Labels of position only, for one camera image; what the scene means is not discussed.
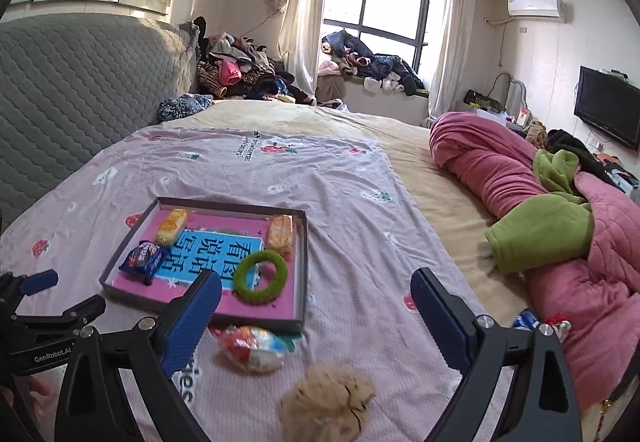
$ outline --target beige plush toy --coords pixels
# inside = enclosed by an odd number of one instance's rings
[[[546,127],[540,120],[532,120],[524,131],[527,133],[527,142],[538,149],[546,149],[549,146]]]
[[[286,442],[351,442],[369,423],[373,382],[353,368],[318,362],[280,403]]]

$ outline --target television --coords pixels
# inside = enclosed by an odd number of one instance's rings
[[[635,151],[640,146],[640,89],[619,77],[580,67],[574,115]]]

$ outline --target pink clothing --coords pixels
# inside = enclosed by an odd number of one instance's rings
[[[240,82],[242,72],[238,64],[229,59],[224,59],[220,65],[220,83],[224,86],[233,86]]]
[[[433,127],[430,147],[434,162],[456,174],[497,218],[547,192],[532,173],[536,149],[498,123],[447,113]],[[525,274],[536,312],[562,313],[572,323],[562,348],[585,411],[620,383],[640,340],[640,209],[589,173],[577,173],[575,186],[595,222],[588,258]]]

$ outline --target metal screw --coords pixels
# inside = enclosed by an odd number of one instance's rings
[[[482,328],[491,328],[495,325],[494,318],[487,315],[478,316],[478,319],[476,319],[476,321]]]
[[[151,330],[154,326],[156,326],[156,320],[153,317],[144,317],[138,322],[140,330]]]
[[[92,335],[94,335],[94,331],[95,331],[94,327],[91,327],[91,326],[82,327],[82,330],[80,330],[80,337],[82,337],[82,339],[91,337]]]
[[[547,325],[546,323],[542,323],[539,327],[538,330],[540,330],[540,332],[542,333],[542,335],[544,336],[552,336],[554,333],[556,333],[556,331],[554,330],[554,327],[551,325]]]

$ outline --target green teether ring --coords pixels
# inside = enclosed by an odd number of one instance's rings
[[[267,288],[251,290],[246,285],[246,275],[249,269],[261,261],[270,261],[276,267],[276,276],[271,280]],[[251,305],[264,305],[282,294],[284,285],[289,277],[289,269],[284,258],[274,250],[259,250],[243,258],[234,274],[234,290],[242,301]]]

